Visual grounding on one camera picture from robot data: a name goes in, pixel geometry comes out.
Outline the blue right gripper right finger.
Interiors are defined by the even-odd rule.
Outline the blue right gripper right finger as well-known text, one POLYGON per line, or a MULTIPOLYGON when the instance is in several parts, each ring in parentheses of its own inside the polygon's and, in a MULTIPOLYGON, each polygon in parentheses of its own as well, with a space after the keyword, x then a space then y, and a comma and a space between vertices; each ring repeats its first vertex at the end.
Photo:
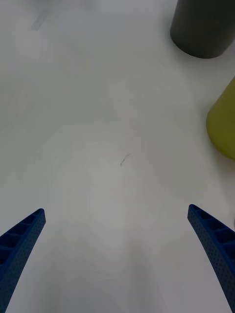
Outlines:
POLYGON ((235 232, 191 204, 188 221, 201 242, 232 312, 235 312, 235 232))

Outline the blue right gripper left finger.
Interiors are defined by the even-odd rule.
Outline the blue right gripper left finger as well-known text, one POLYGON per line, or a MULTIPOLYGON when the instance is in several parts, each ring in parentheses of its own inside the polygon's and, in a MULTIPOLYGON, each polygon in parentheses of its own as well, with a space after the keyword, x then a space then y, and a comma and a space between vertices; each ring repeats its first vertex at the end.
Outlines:
POLYGON ((0 237, 0 312, 6 312, 27 260, 46 223, 39 208, 0 237))

